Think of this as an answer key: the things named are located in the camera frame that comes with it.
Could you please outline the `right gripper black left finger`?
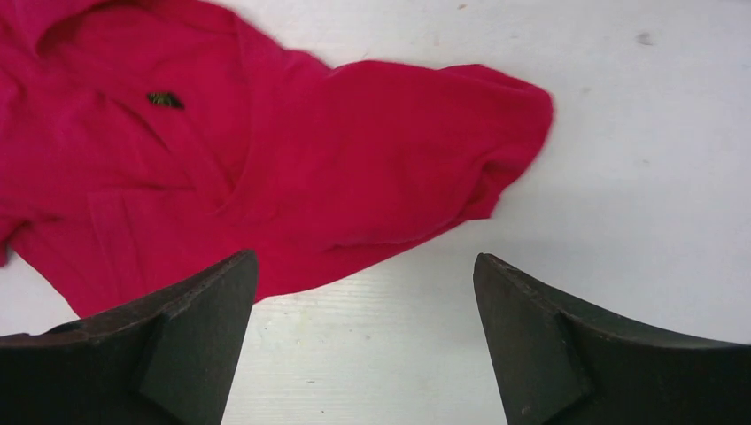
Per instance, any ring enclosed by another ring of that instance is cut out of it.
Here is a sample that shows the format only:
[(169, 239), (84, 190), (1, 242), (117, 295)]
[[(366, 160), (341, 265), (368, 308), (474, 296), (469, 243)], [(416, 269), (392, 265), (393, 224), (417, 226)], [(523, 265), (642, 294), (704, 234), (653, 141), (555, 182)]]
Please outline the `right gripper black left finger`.
[(111, 310), (3, 336), (2, 423), (221, 423), (257, 277), (240, 251)]

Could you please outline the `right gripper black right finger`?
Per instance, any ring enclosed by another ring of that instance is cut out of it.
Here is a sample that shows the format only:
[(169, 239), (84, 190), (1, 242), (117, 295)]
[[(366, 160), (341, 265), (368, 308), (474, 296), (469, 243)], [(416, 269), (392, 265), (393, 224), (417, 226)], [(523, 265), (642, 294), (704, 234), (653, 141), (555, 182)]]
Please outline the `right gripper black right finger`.
[(635, 321), (488, 253), (473, 283), (508, 423), (749, 423), (748, 345)]

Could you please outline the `red t-shirt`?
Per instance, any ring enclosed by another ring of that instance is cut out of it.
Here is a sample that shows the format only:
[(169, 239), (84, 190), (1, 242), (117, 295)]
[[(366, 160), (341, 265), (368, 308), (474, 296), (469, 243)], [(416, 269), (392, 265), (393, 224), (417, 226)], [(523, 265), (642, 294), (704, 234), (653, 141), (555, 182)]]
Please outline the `red t-shirt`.
[(241, 250), (258, 298), (492, 215), (542, 88), (481, 65), (331, 67), (205, 1), (1, 4), (1, 250), (81, 317)]

